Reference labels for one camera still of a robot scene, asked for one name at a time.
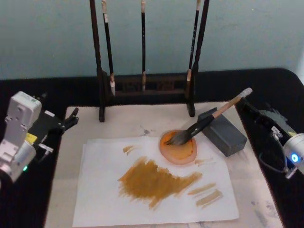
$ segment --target orange paint dish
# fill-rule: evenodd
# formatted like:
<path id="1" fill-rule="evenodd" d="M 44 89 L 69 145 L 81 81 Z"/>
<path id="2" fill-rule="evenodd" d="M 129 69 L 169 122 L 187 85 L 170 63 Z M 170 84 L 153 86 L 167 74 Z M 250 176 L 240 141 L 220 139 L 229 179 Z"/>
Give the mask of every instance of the orange paint dish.
<path id="1" fill-rule="evenodd" d="M 197 146 L 195 139 L 190 139 L 184 145 L 167 145 L 166 142 L 175 135 L 178 130 L 165 133 L 160 140 L 161 154 L 175 165 L 185 165 L 195 160 L 197 155 Z"/>

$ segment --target ochre paint stroke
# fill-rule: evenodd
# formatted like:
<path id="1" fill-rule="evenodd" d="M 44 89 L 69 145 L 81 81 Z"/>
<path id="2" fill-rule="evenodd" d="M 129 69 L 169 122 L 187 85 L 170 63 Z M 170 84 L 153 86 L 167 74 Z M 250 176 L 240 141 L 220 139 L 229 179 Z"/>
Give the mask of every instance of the ochre paint stroke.
<path id="1" fill-rule="evenodd" d="M 121 182 L 119 195 L 148 201 L 149 208 L 155 209 L 163 199 L 179 194 L 201 177 L 200 172 L 185 177 L 173 176 L 168 169 L 158 167 L 154 160 L 141 157 L 118 180 Z"/>
<path id="2" fill-rule="evenodd" d="M 205 160 L 203 159 L 197 159 L 195 160 L 194 164 L 200 164 L 200 163 L 203 163 Z"/>
<path id="3" fill-rule="evenodd" d="M 208 190 L 208 189 L 213 188 L 215 185 L 216 185 L 216 183 L 206 184 L 205 186 L 203 186 L 203 187 L 201 187 L 201 188 L 197 188 L 197 189 L 194 189 L 194 190 L 190 191 L 190 192 L 188 193 L 188 195 L 195 195 L 195 194 L 198 194 L 198 193 L 200 193 L 200 192 L 202 192 L 202 191 L 206 191 L 206 190 Z"/>
<path id="4" fill-rule="evenodd" d="M 220 199 L 221 197 L 223 197 L 223 193 L 217 189 L 215 189 L 215 191 L 211 194 L 209 194 L 208 196 L 198 200 L 196 202 L 196 206 L 203 206 L 203 208 L 205 208 L 206 206 L 214 203 L 215 201 L 217 201 L 218 199 Z"/>
<path id="5" fill-rule="evenodd" d="M 123 152 L 126 153 L 126 152 L 128 152 L 130 149 L 132 149 L 132 148 L 133 148 L 133 146 L 126 146 L 126 147 L 123 148 Z"/>

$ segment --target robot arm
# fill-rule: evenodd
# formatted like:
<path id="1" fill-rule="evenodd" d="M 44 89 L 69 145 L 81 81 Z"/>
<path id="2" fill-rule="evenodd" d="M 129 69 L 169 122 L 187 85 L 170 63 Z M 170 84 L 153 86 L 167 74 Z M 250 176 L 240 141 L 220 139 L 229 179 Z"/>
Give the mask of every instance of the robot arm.
<path id="1" fill-rule="evenodd" d="M 240 110 L 251 117 L 254 123 L 268 131 L 280 144 L 285 159 L 285 168 L 280 172 L 285 173 L 285 177 L 288 179 L 297 170 L 304 174 L 304 133 L 296 133 L 287 125 L 286 119 L 279 112 L 257 110 L 244 98 L 240 102 Z M 259 159 L 264 165 L 277 171 L 277 169 L 269 166 L 261 159 L 261 154 Z M 287 167 L 286 159 L 293 164 L 293 168 L 289 169 Z"/>
<path id="2" fill-rule="evenodd" d="M 0 180 L 12 184 L 42 149 L 44 156 L 53 149 L 43 142 L 48 134 L 63 134 L 78 123 L 76 108 L 66 120 L 59 120 L 53 113 L 42 110 L 42 103 L 24 92 L 15 94 L 9 102 L 7 127 L 0 143 Z"/>

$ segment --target white paper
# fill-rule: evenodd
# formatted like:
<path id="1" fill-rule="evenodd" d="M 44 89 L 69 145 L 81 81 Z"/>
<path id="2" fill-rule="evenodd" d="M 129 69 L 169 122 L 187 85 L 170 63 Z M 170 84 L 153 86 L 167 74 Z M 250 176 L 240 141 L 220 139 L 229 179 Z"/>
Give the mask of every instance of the white paper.
<path id="1" fill-rule="evenodd" d="M 200 167 L 194 164 L 170 164 L 159 152 L 157 137 L 89 140 L 82 156 L 73 227 L 237 219 L 238 208 L 223 155 L 203 134 L 195 138 L 197 159 L 212 158 L 212 161 Z M 126 155 L 123 148 L 129 145 L 138 146 L 139 149 Z M 168 168 L 173 175 L 187 176 L 194 171 L 202 172 L 203 177 L 187 192 L 215 182 L 215 188 L 223 193 L 223 197 L 202 209 L 195 204 L 200 198 L 185 192 L 179 198 L 169 196 L 164 199 L 156 210 L 150 210 L 149 205 L 141 201 L 130 202 L 129 197 L 119 197 L 118 179 L 141 156 L 155 160 L 159 167 Z"/>

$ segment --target paint stain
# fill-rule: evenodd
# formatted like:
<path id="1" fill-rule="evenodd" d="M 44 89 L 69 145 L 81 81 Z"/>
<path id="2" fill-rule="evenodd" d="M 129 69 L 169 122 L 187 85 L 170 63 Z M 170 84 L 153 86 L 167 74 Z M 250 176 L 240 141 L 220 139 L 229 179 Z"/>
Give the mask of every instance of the paint stain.
<path id="1" fill-rule="evenodd" d="M 269 217 L 278 219 L 279 215 L 277 214 L 275 206 L 271 204 L 269 201 L 267 201 L 266 203 L 267 203 L 266 208 L 268 209 L 267 215 Z"/>
<path id="2" fill-rule="evenodd" d="M 133 150 L 138 149 L 138 147 L 135 146 L 126 146 L 123 148 L 123 152 L 126 153 L 127 155 L 129 155 L 129 153 L 131 153 Z"/>
<path id="3" fill-rule="evenodd" d="M 223 197 L 223 193 L 217 189 L 215 189 L 215 191 L 211 194 L 209 194 L 208 196 L 201 198 L 200 200 L 198 200 L 196 202 L 196 206 L 203 206 L 203 208 L 213 204 L 214 202 L 216 202 L 217 200 L 219 200 L 220 198 Z"/>
<path id="4" fill-rule="evenodd" d="M 215 162 L 211 162 L 213 158 L 207 158 L 207 159 L 197 159 L 194 161 L 195 165 L 202 166 L 203 164 L 214 164 Z"/>
<path id="5" fill-rule="evenodd" d="M 203 192 L 203 191 L 206 191 L 206 190 L 208 190 L 208 189 L 211 189 L 211 188 L 213 188 L 213 187 L 215 187 L 215 186 L 216 186 L 216 183 L 206 184 L 205 186 L 203 186 L 203 187 L 201 187 L 201 188 L 197 188 L 197 189 L 194 189 L 194 190 L 190 191 L 190 192 L 188 193 L 188 195 L 195 195 L 195 194 L 201 193 L 201 192 Z"/>
<path id="6" fill-rule="evenodd" d="M 267 219 L 265 218 L 265 216 L 258 210 L 255 210 L 255 214 L 256 214 L 258 220 L 260 221 L 260 223 L 263 225 L 263 227 L 266 228 L 268 225 L 268 222 L 267 222 Z"/>
<path id="7" fill-rule="evenodd" d="M 200 163 L 203 163 L 205 160 L 203 159 L 197 159 L 195 160 L 194 164 L 200 164 Z"/>
<path id="8" fill-rule="evenodd" d="M 148 135 L 148 134 L 150 134 L 150 132 L 148 130 L 144 129 L 143 130 L 143 135 Z"/>
<path id="9" fill-rule="evenodd" d="M 211 228 L 210 226 L 208 226 L 207 224 L 205 224 L 205 222 L 198 222 L 199 226 L 201 228 Z"/>
<path id="10" fill-rule="evenodd" d="M 156 209 L 163 199 L 172 194 L 178 196 L 201 177 L 200 172 L 185 177 L 173 176 L 168 169 L 156 165 L 154 160 L 141 157 L 118 180 L 121 182 L 119 195 L 148 202 L 150 209 Z"/>

